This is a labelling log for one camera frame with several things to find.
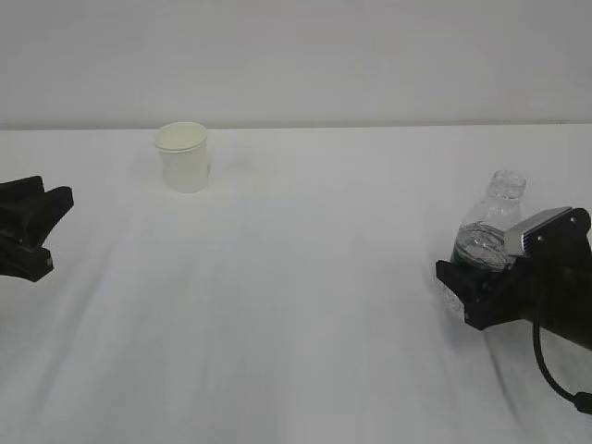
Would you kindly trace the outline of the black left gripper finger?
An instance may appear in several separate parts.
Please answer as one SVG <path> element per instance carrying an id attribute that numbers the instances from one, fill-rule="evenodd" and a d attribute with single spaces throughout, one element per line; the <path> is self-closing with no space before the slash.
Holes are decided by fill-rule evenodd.
<path id="1" fill-rule="evenodd" d="M 2 182 L 0 185 L 2 208 L 13 205 L 34 206 L 43 201 L 44 185 L 41 176 Z"/>
<path id="2" fill-rule="evenodd" d="M 29 247 L 41 247 L 73 205 L 72 189 L 67 186 L 16 203 L 13 212 L 18 221 L 18 238 Z"/>

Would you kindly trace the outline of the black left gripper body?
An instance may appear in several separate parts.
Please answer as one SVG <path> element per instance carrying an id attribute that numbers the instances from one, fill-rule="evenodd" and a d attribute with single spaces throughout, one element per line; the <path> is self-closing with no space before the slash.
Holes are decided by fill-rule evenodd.
<path id="1" fill-rule="evenodd" d="M 47 224 L 22 220 L 1 209 L 1 275 L 37 282 L 53 269 L 43 243 L 53 230 Z"/>

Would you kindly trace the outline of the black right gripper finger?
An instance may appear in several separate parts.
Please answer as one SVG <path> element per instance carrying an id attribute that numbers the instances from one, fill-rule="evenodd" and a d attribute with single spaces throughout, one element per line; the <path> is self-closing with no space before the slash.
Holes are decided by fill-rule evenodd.
<path id="1" fill-rule="evenodd" d="M 490 277 L 490 271 L 468 264 L 438 260 L 436 276 L 462 304 L 467 304 L 480 299 L 482 285 Z"/>

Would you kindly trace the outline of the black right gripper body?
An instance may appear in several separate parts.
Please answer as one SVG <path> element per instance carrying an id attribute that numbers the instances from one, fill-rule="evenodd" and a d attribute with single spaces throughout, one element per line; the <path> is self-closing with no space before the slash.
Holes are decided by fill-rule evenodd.
<path id="1" fill-rule="evenodd" d="M 528 255 L 513 257 L 490 293 L 466 305 L 466 323 L 484 330 L 515 320 L 538 322 L 550 331 L 591 329 L 591 216 L 573 210 L 543 228 L 528 243 Z"/>

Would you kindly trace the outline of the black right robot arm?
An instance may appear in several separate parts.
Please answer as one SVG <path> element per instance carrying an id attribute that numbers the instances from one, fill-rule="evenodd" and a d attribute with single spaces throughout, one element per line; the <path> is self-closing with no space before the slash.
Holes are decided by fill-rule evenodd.
<path id="1" fill-rule="evenodd" d="M 464 322 L 478 330 L 525 320 L 591 348 L 590 214 L 543 210 L 504 234 L 504 268 L 439 260 L 436 276 L 460 300 Z"/>

